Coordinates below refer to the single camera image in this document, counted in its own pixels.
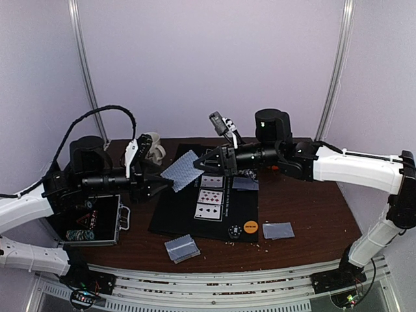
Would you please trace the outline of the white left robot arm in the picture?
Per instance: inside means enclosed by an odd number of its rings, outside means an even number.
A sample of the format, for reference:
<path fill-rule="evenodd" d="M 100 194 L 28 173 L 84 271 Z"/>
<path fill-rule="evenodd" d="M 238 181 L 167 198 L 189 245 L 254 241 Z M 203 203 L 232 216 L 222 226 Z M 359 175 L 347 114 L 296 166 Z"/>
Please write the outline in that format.
<path fill-rule="evenodd" d="M 171 187 L 161 167 L 146 160 L 152 145 L 141 135 L 126 147 L 123 167 L 115 168 L 98 136 L 70 143 L 70 162 L 63 170 L 53 164 L 41 181 L 17 194 L 1 195 L 1 232 L 32 220 L 57 216 L 105 195 L 127 193 L 132 202 L 144 201 Z M 82 255 L 72 247 L 45 248 L 1 237 L 1 267 L 39 271 L 69 278 L 80 289 L 93 283 Z"/>

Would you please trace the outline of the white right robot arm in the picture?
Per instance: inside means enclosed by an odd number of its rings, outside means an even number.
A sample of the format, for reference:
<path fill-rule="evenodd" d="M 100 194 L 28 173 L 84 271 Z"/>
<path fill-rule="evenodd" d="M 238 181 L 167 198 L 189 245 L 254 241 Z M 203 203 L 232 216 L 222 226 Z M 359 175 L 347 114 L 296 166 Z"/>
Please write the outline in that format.
<path fill-rule="evenodd" d="M 215 131 L 231 133 L 229 144 L 195 160 L 195 168 L 210 174 L 234 176 L 241 170 L 276 166 L 303 181 L 334 181 L 378 189 L 388 193 L 387 208 L 366 235 L 349 245 L 338 268 L 314 274 L 318 287 L 346 287 L 362 277 L 372 258 L 396 236 L 415 227 L 415 161 L 410 151 L 400 155 L 372 155 L 339 149 L 323 141 L 294 142 L 290 117 L 278 109 L 255 113 L 257 143 L 246 144 L 218 112 L 209 119 Z"/>

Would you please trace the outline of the orange big blind button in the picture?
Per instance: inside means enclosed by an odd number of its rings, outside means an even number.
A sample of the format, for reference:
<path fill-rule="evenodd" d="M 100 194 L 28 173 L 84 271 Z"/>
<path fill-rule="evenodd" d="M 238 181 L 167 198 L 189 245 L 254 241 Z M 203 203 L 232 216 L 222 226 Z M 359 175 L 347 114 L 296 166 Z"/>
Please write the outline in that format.
<path fill-rule="evenodd" d="M 256 221 L 249 220 L 244 223 L 243 230 L 247 234 L 254 234 L 257 233 L 259 229 L 259 225 Z"/>

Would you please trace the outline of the dark green chip stack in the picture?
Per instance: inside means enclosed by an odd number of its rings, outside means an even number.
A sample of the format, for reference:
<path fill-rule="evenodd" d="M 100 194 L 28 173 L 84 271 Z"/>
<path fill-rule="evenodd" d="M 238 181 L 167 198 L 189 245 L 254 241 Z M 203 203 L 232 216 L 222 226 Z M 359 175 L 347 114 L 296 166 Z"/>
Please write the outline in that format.
<path fill-rule="evenodd" d="M 227 233 L 230 239 L 233 239 L 233 240 L 238 239 L 241 236 L 242 227 L 238 224 L 233 224 L 228 227 Z"/>

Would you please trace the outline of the grey playing card deck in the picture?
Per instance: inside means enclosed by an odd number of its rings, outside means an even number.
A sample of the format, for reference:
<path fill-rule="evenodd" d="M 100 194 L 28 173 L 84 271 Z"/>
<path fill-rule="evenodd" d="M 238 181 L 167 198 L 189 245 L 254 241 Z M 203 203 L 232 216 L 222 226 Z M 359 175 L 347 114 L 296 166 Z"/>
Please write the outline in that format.
<path fill-rule="evenodd" d="M 164 243 L 171 261 L 175 264 L 200 255 L 194 239 L 188 234 Z"/>

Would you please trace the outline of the four of diamonds card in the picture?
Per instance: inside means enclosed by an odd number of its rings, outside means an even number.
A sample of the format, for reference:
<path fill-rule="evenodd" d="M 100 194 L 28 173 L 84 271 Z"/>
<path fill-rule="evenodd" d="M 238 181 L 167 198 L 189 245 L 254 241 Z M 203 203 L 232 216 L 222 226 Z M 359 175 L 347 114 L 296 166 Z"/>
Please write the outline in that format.
<path fill-rule="evenodd" d="M 221 188 L 224 187 L 224 177 L 223 176 L 202 175 L 202 177 L 201 177 L 201 187 L 221 189 Z"/>

